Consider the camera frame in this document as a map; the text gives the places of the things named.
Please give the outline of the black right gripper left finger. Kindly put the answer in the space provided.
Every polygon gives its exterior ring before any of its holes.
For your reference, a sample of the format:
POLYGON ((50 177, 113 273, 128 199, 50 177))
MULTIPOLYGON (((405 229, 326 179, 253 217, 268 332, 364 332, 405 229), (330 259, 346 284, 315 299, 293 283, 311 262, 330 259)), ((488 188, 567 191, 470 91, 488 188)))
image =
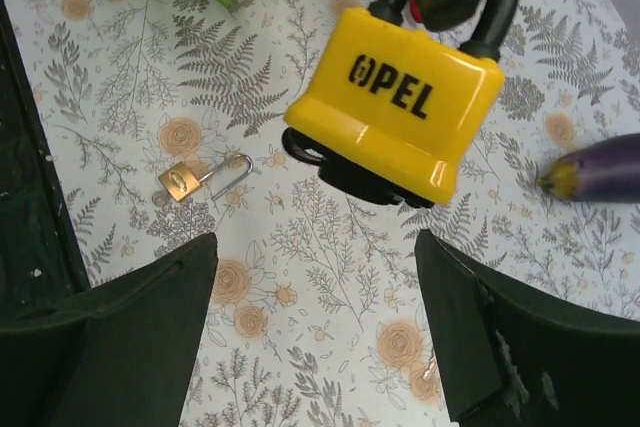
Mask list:
POLYGON ((217 248, 214 234, 202 234, 110 282, 2 321, 2 425, 178 425, 217 248))

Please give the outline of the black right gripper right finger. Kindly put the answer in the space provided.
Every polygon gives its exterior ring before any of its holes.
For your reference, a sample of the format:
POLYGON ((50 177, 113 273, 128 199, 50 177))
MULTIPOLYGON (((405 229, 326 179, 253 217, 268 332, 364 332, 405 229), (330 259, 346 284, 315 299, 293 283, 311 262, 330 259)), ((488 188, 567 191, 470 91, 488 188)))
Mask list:
POLYGON ((638 322, 547 294, 429 230, 414 252, 451 421, 638 425, 638 322))

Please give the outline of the yellow padlock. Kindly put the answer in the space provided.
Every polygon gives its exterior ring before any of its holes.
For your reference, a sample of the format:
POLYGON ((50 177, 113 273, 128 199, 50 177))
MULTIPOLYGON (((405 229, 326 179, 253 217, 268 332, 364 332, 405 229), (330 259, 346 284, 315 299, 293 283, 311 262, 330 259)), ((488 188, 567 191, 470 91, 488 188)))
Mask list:
POLYGON ((505 81, 500 48, 519 0, 480 0, 441 32, 413 0, 346 9, 306 92, 286 111, 286 152, 378 205, 445 204, 505 81))

